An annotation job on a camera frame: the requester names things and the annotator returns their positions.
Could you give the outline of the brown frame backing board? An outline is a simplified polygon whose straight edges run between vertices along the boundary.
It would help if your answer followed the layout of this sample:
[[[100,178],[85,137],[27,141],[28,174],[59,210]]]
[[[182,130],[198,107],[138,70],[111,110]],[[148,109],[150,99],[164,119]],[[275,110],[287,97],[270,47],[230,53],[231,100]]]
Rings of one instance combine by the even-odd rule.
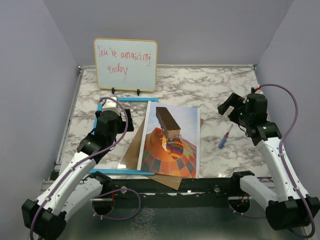
[[[142,124],[120,163],[128,170],[151,173],[149,179],[178,190],[183,178],[199,177],[199,157],[197,147],[186,139],[169,141],[159,127],[144,134]]]

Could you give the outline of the blue red screwdriver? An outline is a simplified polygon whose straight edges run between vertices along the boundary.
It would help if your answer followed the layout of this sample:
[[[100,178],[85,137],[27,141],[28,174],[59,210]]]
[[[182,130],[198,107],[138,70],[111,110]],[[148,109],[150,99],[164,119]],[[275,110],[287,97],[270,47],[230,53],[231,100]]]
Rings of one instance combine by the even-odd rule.
[[[221,139],[219,145],[218,145],[218,148],[221,150],[224,148],[225,144],[226,144],[226,141],[229,137],[229,134],[230,134],[230,131],[232,130],[233,128],[233,125],[230,126],[230,128],[228,129],[228,131],[225,133],[225,135],[223,136],[223,138]]]

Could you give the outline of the blue picture frame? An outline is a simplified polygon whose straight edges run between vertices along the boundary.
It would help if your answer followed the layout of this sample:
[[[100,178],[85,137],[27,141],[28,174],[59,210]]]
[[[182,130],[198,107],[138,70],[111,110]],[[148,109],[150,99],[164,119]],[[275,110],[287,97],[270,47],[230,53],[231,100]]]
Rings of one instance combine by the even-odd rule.
[[[159,100],[157,97],[118,97],[117,100],[119,102],[156,102],[158,103]],[[106,168],[93,168],[89,171],[90,174],[93,174],[95,172],[101,172],[106,175],[141,175],[141,176],[154,176],[155,173],[153,172],[147,172],[147,171],[141,171],[136,170],[136,167],[134,169],[127,169],[127,167],[121,167],[117,169],[106,169]]]

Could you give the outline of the hot air balloon photo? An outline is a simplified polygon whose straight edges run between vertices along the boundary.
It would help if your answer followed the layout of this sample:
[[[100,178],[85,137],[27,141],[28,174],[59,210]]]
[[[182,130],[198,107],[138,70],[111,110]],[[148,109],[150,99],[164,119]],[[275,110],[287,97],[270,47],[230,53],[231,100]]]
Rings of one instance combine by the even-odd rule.
[[[197,179],[200,175],[201,111],[148,102],[137,169]]]

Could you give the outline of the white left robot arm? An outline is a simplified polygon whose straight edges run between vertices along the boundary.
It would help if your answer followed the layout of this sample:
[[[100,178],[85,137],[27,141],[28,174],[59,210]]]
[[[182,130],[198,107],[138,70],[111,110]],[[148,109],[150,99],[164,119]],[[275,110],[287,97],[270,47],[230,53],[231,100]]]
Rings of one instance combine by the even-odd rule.
[[[91,170],[127,132],[134,130],[130,110],[122,112],[123,116],[116,107],[96,111],[95,127],[80,141],[67,167],[36,200],[23,203],[23,222],[31,240],[56,240],[79,208],[93,197],[110,193],[111,178]]]

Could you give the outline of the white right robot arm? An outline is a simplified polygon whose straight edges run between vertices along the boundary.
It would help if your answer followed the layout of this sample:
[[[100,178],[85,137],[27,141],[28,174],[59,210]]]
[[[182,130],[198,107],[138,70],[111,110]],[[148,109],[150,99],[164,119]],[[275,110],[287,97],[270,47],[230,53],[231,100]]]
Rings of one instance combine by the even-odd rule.
[[[220,115],[244,127],[256,149],[261,153],[275,190],[269,189],[250,171],[235,172],[229,189],[236,195],[249,194],[264,209],[273,230],[306,227],[320,210],[320,200],[311,197],[296,175],[283,146],[278,126],[267,117],[268,101],[259,93],[243,98],[232,93],[218,106]]]

